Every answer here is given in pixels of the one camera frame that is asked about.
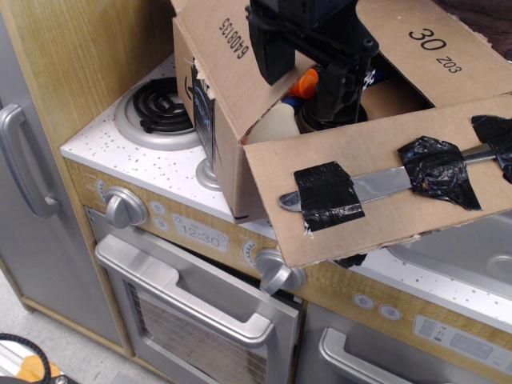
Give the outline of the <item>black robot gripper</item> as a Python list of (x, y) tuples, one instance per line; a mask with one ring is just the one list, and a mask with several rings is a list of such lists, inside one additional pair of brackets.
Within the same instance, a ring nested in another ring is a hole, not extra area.
[(251, 1), (250, 41), (261, 76), (275, 84), (294, 68), (295, 53), (320, 66), (313, 115), (329, 121), (344, 106), (361, 105), (365, 79), (379, 49), (357, 15), (356, 1)]

